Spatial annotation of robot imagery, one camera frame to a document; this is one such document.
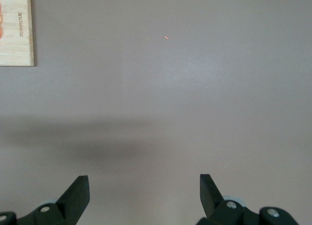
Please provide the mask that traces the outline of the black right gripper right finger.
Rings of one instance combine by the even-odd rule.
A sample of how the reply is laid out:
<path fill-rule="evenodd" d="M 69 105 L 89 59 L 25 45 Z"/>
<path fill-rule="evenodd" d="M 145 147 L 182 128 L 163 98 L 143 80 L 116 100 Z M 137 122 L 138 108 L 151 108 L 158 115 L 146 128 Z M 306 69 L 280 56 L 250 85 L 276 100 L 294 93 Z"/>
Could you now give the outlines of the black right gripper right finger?
<path fill-rule="evenodd" d="M 267 206 L 258 213 L 233 199 L 224 199 L 211 175 L 200 175 L 200 201 L 205 217 L 199 225 L 296 225 L 298 222 L 287 211 Z"/>

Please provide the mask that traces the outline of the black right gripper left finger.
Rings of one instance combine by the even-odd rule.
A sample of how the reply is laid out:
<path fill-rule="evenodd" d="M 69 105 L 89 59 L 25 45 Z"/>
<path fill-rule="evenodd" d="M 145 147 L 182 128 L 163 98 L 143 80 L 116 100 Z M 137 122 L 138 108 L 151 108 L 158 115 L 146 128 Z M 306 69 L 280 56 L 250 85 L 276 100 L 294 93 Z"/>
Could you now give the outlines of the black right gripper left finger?
<path fill-rule="evenodd" d="M 45 203 L 17 218 L 12 211 L 0 213 L 2 225 L 76 225 L 90 201 L 89 179 L 79 176 L 54 203 Z"/>

